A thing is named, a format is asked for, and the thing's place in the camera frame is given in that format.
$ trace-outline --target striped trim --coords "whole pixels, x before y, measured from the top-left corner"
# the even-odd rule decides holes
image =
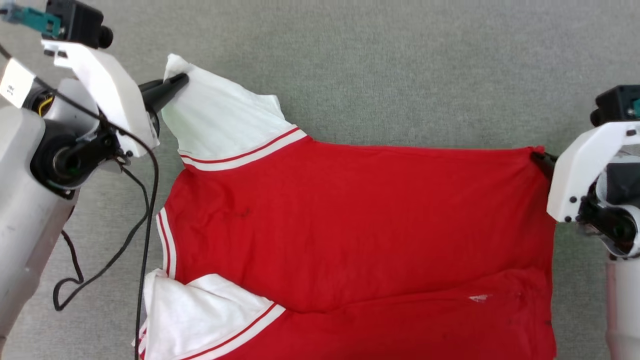
[[[261,159],[305,137],[307,137],[307,134],[305,134],[304,131],[300,130],[300,128],[295,127],[293,129],[288,130],[286,133],[276,137],[275,139],[269,141],[268,143],[265,143],[264,145],[260,145],[256,147],[253,150],[250,150],[238,156],[234,156],[232,158],[227,158],[222,160],[203,160],[203,159],[194,158],[185,152],[178,151],[178,153],[180,154],[185,164],[194,166],[199,170],[203,170],[203,171],[228,170],[231,168],[241,167],[252,161]]]
[[[226,355],[258,335],[260,331],[274,322],[284,311],[284,307],[272,303],[271,306],[244,329],[236,332],[217,345],[208,345],[209,348],[206,350],[198,349],[192,351],[190,354],[185,354],[186,357],[180,357],[180,360],[212,360]]]
[[[169,228],[169,220],[165,208],[162,208],[156,216],[158,233],[163,243],[163,266],[167,276],[175,279],[175,243],[173,242],[173,234]]]

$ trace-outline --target red and white shirt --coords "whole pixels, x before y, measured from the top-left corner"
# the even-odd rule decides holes
[[[340,316],[346,316],[349,324],[365,324],[353,328],[353,336],[363,331],[363,341],[380,344],[361,348],[338,327],[325,323],[313,328],[330,329],[330,334],[298,329],[293,338],[302,343],[306,337],[337,342],[335,347],[324,344],[335,352],[319,353],[330,358],[382,357],[389,349],[397,358],[435,354],[429,352],[438,348],[433,333],[423,329],[433,317],[438,326],[453,324],[447,332],[451,341],[439,340],[449,344],[444,348],[482,348],[492,359],[512,359],[501,357],[498,347],[489,351],[483,345],[492,343],[487,337],[500,341],[513,328],[513,322],[500,322],[511,308],[527,324],[519,335],[522,341],[514,345],[522,351],[517,358],[553,358],[555,223],[545,212],[549,183],[530,160],[541,149],[470,151],[317,142],[284,119],[275,96],[253,94],[171,55],[166,76],[180,72],[189,74],[189,85],[163,110],[163,118],[178,138],[185,170],[157,217],[169,279],[192,284],[216,274],[292,311],[295,318],[334,314],[331,323],[344,323],[347,320]],[[504,281],[511,274],[518,274],[518,280]],[[460,290],[467,286],[476,295]],[[458,306],[461,313],[473,307],[465,323],[454,315],[447,319],[449,310],[433,305],[438,296],[449,299],[443,295],[448,291],[462,291],[464,296],[452,296],[466,299],[445,302],[455,304],[444,306],[452,314]],[[411,296],[429,300],[407,300]],[[476,310],[480,302],[471,301],[472,296],[480,296],[476,299],[482,299],[482,305],[500,305]],[[362,319],[374,311],[367,307],[373,303],[385,304],[382,317],[388,319],[379,325]],[[414,313],[416,323],[409,314],[402,319],[407,329],[417,332],[411,335],[398,329],[400,323],[392,324],[398,319],[394,311]],[[151,312],[150,321],[153,316],[162,315]],[[224,321],[214,323],[226,327]],[[493,330],[476,336],[476,341],[465,335],[466,329],[483,327]],[[384,336],[398,341],[400,336],[415,336],[416,343],[433,346],[406,345],[413,350],[405,353],[401,342],[391,345]],[[350,343],[354,352],[348,349]],[[278,354],[272,358],[313,358],[304,352]]]

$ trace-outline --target red stripe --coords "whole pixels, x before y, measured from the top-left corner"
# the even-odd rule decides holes
[[[261,147],[259,147],[257,149],[254,149],[254,150],[252,150],[250,152],[246,152],[246,153],[244,153],[242,155],[234,156],[233,158],[227,158],[227,159],[222,159],[222,160],[199,160],[199,159],[194,159],[191,156],[187,156],[187,155],[180,155],[180,156],[183,157],[183,158],[191,159],[191,160],[193,160],[193,161],[195,161],[197,163],[201,163],[201,164],[226,163],[227,161],[238,160],[239,158],[243,158],[243,157],[245,157],[247,155],[251,155],[251,154],[253,154],[255,152],[258,152],[258,151],[264,149],[265,147],[273,145],[273,143],[275,143],[276,141],[286,137],[287,135],[295,133],[298,130],[300,130],[300,128],[296,127],[295,129],[292,129],[292,130],[290,130],[290,131],[278,136],[277,138],[275,138],[272,141],[268,142],[266,145],[263,145],[263,146],[261,146]]]
[[[169,276],[169,269],[171,268],[171,248],[169,248],[169,240],[166,237],[166,231],[164,231],[164,224],[162,221],[162,214],[158,214],[158,221],[160,222],[160,229],[162,229],[162,235],[164,238],[164,245],[166,246],[166,275]]]
[[[242,330],[241,332],[238,332],[234,337],[230,338],[229,340],[223,342],[222,344],[216,345],[212,348],[210,348],[209,350],[204,350],[203,352],[197,353],[195,355],[189,356],[189,357],[185,357],[183,360],[189,360],[189,359],[194,359],[200,355],[204,355],[208,352],[211,352],[213,350],[216,350],[217,348],[221,348],[223,346],[225,346],[226,344],[230,343],[231,341],[234,341],[238,336],[244,334],[247,330],[251,329],[252,326],[254,326],[258,321],[260,321],[260,319],[264,318],[274,307],[276,306],[276,303],[273,303],[271,306],[269,306],[269,309],[267,309],[267,311],[265,311],[262,315],[260,315],[257,319],[255,319],[252,323],[249,324],[249,326],[245,327],[244,330]]]

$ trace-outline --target red fabric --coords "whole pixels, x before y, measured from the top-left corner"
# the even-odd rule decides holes
[[[286,311],[219,359],[552,359],[551,324],[533,316],[546,286],[537,270],[508,270],[453,290]]]
[[[496,357],[500,352],[492,352],[492,359],[551,359],[555,223],[545,211],[549,183],[529,159],[534,151],[540,149],[355,147],[304,138],[239,168],[204,172],[188,165],[165,206],[176,247],[175,278],[187,283],[219,274],[287,309],[307,313],[368,301],[394,303],[385,298],[447,290],[521,270],[523,283],[536,283],[535,291],[527,292],[526,307],[509,297],[482,311],[472,310],[474,304],[457,309],[457,302],[418,301],[421,305],[409,302],[401,322],[394,322],[387,307],[376,312],[359,305],[350,307],[359,310],[346,311],[345,319],[335,315],[323,323],[323,315],[306,318],[320,319],[318,341],[335,350],[330,358],[340,358],[347,351],[347,344],[334,337],[344,335],[337,330],[340,324],[352,320],[357,332],[376,326],[362,314],[386,316],[390,323],[372,329],[380,339],[367,334],[363,344],[366,339],[383,347],[389,342],[382,338],[401,341],[418,334],[408,338],[413,345],[406,353],[392,356],[403,358],[411,357],[420,341],[436,341],[428,332],[431,323],[449,329],[450,338],[439,343],[463,354],[471,345],[492,347],[503,337],[512,339],[503,313],[527,313],[532,330],[520,333],[514,354],[533,354],[532,343],[542,350],[536,357]],[[405,309],[397,308],[396,313]],[[416,312],[414,320],[410,312]],[[397,332],[401,327],[408,331]],[[480,329],[490,331],[473,340]],[[362,353],[384,357],[383,349],[371,346]],[[430,354],[430,346],[421,349]]]

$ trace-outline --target gray fabric surface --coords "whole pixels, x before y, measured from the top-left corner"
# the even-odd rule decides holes
[[[43,6],[43,1],[21,1]],[[637,7],[630,4],[264,4],[262,1],[89,1],[113,27],[114,54],[139,83],[163,75],[170,52],[262,94],[328,142],[428,147],[546,145],[561,152],[589,129],[600,92],[637,83]],[[38,35],[0,25],[0,41],[49,81],[68,72]],[[182,168],[166,128],[156,150],[161,205]],[[151,181],[148,159],[133,171]],[[66,230],[87,275],[141,216],[138,187],[97,174]],[[134,336],[143,238],[62,313],[54,283],[73,274],[59,242],[5,359],[125,359]],[[602,246],[570,225],[556,233],[554,328],[559,359],[608,359]],[[161,264],[152,234],[149,269]]]

